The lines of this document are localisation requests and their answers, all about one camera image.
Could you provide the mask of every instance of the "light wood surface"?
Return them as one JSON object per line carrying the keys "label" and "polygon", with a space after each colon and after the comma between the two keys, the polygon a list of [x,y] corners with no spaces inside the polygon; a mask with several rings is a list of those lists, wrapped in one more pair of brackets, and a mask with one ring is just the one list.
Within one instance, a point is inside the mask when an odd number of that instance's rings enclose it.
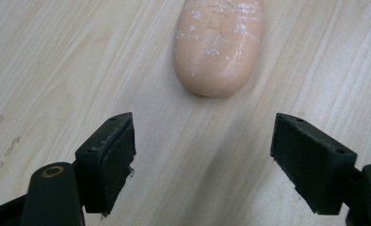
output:
{"label": "light wood surface", "polygon": [[184,1],[0,1],[0,204],[132,111],[136,170],[87,225],[345,225],[311,212],[270,158],[277,112],[371,164],[371,1],[266,0],[249,83],[190,94],[172,66]]}

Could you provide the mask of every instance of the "wood grain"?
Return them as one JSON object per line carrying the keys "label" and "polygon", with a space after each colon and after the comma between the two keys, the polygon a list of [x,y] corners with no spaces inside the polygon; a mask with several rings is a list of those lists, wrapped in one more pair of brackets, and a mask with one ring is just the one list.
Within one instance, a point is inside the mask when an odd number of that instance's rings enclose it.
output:
{"label": "wood grain", "polygon": [[0,204],[132,111],[136,173],[88,225],[345,225],[314,215],[269,157],[277,112],[371,164],[371,1],[266,0],[254,76],[195,96],[172,66],[180,0],[0,1]]}

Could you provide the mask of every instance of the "beige foam object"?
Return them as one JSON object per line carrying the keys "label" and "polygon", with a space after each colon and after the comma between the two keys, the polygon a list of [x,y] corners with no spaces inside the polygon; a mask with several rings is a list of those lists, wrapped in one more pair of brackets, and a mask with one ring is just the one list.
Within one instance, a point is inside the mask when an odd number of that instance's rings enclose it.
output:
{"label": "beige foam object", "polygon": [[262,0],[186,0],[177,24],[174,70],[186,89],[221,97],[252,77],[263,32]]}

